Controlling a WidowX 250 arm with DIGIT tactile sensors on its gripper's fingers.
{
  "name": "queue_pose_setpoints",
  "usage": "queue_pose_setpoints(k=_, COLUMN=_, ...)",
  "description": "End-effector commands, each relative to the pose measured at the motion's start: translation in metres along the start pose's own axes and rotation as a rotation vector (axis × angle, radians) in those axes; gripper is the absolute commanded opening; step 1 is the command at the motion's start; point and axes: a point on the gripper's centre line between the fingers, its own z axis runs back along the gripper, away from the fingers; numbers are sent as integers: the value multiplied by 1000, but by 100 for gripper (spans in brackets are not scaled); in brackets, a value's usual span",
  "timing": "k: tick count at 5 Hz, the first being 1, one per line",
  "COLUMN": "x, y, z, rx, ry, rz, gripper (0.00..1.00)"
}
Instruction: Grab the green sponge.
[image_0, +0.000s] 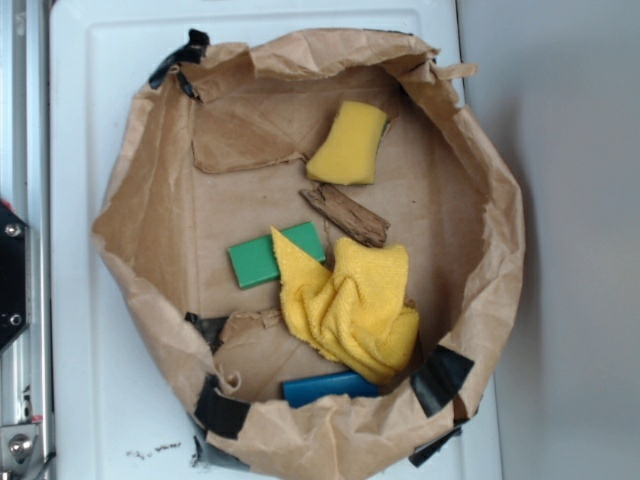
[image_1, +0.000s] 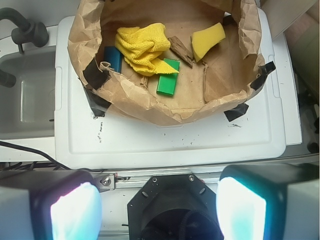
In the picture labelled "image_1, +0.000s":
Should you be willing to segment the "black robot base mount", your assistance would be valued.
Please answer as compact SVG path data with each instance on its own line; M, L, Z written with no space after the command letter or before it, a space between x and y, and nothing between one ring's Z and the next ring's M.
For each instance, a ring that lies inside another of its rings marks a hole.
M222 240L216 193L203 182L147 182L128 202L131 240Z

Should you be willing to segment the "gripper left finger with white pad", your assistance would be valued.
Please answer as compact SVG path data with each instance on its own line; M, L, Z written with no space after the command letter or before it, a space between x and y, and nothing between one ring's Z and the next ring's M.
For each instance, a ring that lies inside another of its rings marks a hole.
M0 173L2 240L96 240L102 200L84 170Z

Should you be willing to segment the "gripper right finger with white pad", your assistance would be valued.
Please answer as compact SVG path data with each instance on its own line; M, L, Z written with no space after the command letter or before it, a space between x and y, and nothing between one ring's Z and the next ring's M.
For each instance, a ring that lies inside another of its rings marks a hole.
M320 168L228 165L218 181L216 212L226 240L318 240Z

